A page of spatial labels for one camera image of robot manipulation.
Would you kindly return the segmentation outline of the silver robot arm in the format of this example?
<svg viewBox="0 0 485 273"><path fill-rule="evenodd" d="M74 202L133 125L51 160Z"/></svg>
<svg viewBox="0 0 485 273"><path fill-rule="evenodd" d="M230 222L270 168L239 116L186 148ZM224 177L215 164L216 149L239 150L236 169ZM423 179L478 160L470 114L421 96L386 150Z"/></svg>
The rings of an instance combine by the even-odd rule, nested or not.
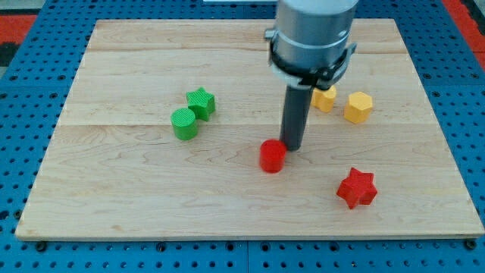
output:
<svg viewBox="0 0 485 273"><path fill-rule="evenodd" d="M294 88L326 90L346 72L356 44L346 45L358 0L279 0L269 64Z"/></svg>

